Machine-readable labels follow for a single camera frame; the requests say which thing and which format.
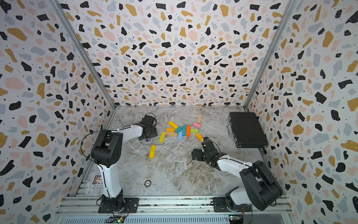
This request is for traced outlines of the lime yellow block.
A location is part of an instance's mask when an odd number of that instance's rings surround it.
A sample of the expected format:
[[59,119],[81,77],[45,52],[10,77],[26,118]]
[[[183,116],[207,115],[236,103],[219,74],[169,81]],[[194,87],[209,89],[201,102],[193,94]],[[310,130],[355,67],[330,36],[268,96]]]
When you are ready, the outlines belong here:
[[166,132],[162,132],[158,142],[163,143],[164,139],[165,139],[165,136],[166,136]]

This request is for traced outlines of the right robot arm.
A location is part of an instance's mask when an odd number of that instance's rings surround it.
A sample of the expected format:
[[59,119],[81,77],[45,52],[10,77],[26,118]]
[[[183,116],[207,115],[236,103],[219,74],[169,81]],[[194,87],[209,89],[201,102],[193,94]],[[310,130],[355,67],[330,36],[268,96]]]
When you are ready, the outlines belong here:
[[201,149],[193,149],[192,159],[205,162],[219,171],[241,178],[243,188],[236,187],[225,194],[225,205],[230,211],[253,205],[263,211],[277,203],[283,190],[276,178],[262,161],[245,162],[219,152],[219,147],[208,137],[201,142]]

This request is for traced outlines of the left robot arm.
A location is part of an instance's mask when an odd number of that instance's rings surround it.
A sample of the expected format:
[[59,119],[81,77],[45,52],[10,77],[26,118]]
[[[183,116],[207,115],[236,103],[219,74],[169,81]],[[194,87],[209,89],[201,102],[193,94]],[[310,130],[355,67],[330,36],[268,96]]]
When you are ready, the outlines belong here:
[[98,131],[97,139],[87,158],[95,163],[101,172],[103,182],[102,205],[117,211],[124,208],[125,200],[117,169],[122,146],[131,139],[149,141],[151,138],[157,137],[156,125],[156,116],[153,113],[147,113],[138,123],[120,129]]

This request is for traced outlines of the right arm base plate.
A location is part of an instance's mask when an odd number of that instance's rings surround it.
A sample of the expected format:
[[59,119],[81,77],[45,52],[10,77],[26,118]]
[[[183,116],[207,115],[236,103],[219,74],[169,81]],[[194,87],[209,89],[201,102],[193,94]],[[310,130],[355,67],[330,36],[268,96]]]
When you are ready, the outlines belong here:
[[210,203],[215,212],[251,212],[250,204],[235,204],[228,197],[214,197]]

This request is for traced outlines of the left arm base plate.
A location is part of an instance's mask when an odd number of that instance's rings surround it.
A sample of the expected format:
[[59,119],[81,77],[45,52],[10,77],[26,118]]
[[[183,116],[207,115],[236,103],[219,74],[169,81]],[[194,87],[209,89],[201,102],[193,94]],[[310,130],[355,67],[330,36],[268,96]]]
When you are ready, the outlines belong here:
[[139,198],[137,197],[125,197],[120,199],[104,198],[104,201],[100,203],[98,208],[99,214],[115,213],[127,214],[136,213],[139,205]]

